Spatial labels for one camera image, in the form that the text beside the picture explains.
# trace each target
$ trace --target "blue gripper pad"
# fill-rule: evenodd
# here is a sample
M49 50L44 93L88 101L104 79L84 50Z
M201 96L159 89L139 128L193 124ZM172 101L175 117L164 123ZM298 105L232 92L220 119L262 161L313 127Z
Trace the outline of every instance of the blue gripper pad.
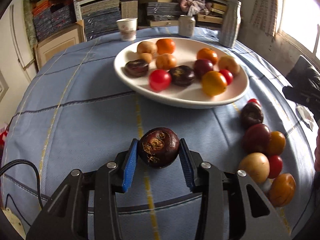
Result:
M186 180L187 187L193 191L196 187L193 176L193 169L187 154L188 149L185 148L184 143L180 140L179 158L183 170L184 179Z
M122 189L124 192L127 192L129 187L131 187L131 184L132 184L133 175L136 169L137 159L138 159L137 147L138 147L138 140L134 139L131 143L131 146L128 152L129 154L128 162L124 169L124 176L123 176L123 183L122 183Z

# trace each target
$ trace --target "white tissue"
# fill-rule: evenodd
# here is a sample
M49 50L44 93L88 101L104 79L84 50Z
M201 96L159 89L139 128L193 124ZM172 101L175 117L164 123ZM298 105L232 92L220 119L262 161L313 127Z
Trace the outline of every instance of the white tissue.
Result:
M296 107L296 109L298 110L302 119L309 125L309 127L312 131L313 125L316 122L315 119L313 118L313 113L311 113L308 108L306 108L305 106L302 106L302 105L298 105Z

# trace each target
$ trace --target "paper cup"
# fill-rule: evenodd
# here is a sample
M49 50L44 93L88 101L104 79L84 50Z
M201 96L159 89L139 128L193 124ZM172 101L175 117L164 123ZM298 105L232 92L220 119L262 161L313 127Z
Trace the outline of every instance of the paper cup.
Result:
M123 41L134 41L137 38L138 18L125 18L117 20L118 28Z

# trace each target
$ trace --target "red tomato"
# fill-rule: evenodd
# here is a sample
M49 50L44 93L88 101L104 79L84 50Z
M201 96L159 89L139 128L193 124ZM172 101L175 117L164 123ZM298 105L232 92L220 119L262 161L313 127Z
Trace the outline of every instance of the red tomato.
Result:
M259 100L255 99L255 98L251 98L247 103L249 103L249 102L254 102L254 103L258 104L259 106L261 106Z
M170 85L171 79L172 78L167 71L163 69L157 69L149 76L149 86L155 92L160 92L165 90Z
M230 85L233 82L233 75L230 71L222 69L219 71L226 78L227 84Z
M268 157L269 164L270 164L270 173L268 178L269 179L274 179L278 177L282 170L283 162L282 159L279 155L273 155Z

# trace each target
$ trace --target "metal screw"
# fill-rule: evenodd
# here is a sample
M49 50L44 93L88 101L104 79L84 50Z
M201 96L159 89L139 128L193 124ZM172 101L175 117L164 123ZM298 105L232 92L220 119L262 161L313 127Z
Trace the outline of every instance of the metal screw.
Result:
M247 173L246 173L244 170L239 170L239 171L237 171L237 174L238 174L240 177L245 177L245 176L247 176Z
M109 162L109 163L107 163L107 167L108 167L109 169L114 169L116 166L117 166L117 164L116 164L115 162Z
M71 171L71 175L76 177L76 176L79 176L80 175L80 171L79 170L73 170Z
M211 164L208 162L203 162L201 163L201 167L204 169L209 169L211 167Z

